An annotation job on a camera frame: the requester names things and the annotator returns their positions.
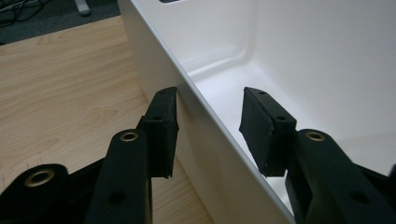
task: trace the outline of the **wood grain surface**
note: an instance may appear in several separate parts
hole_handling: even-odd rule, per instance
[[[0,191],[23,171],[106,155],[149,103],[115,17],[0,47]],[[213,223],[178,160],[153,180],[154,223]]]

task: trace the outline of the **white bin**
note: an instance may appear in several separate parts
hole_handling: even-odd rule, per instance
[[[293,222],[284,179],[260,175],[238,132],[246,86],[355,163],[396,162],[395,1],[119,3],[147,97],[178,87],[177,156],[216,223]]]

